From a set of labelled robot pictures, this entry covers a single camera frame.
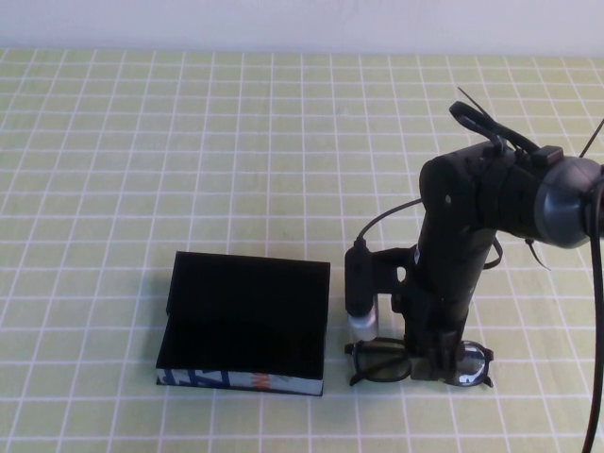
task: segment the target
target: white wall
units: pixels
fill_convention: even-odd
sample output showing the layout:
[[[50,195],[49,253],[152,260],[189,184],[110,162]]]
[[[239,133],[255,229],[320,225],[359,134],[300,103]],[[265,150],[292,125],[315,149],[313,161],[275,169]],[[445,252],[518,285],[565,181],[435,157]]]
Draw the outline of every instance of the white wall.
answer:
[[[0,45],[604,56],[603,0],[1,0]]]

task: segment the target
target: black book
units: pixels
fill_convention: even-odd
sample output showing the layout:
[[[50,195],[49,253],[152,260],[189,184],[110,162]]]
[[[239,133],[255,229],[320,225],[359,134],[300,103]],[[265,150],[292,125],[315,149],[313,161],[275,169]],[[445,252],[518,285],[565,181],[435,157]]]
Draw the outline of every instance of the black book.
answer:
[[[176,252],[158,384],[323,394],[328,262]]]

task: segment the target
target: table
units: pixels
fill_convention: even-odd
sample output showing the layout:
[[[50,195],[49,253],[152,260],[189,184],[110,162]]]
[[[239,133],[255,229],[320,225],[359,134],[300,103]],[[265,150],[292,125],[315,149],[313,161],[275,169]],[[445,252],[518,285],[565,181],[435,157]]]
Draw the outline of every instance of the table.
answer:
[[[538,245],[548,272],[498,235],[464,335],[494,350],[493,389],[348,386],[344,251],[424,162],[482,140],[448,113],[458,86],[567,154],[604,116],[604,59],[0,50],[0,450],[580,451],[588,246]],[[369,246],[414,244],[422,217]],[[185,249],[332,263],[323,397],[156,385]]]

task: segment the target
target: book spine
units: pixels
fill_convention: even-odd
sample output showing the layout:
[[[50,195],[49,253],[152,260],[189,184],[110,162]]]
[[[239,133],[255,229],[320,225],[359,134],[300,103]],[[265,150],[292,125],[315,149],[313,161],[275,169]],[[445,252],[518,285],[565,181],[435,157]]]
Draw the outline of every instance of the book spine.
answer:
[[[323,391],[322,379],[305,379],[263,373],[160,368],[158,369],[158,378],[160,383],[174,386],[249,389],[317,395]]]

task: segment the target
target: white cylinder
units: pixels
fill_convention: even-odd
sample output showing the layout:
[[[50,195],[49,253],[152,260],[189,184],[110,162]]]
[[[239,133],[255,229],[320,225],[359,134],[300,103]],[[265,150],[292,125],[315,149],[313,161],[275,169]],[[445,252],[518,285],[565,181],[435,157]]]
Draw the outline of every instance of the white cylinder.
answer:
[[[370,342],[378,335],[379,328],[379,310],[378,302],[374,301],[374,306],[365,316],[348,315],[348,324],[352,328],[356,340]]]

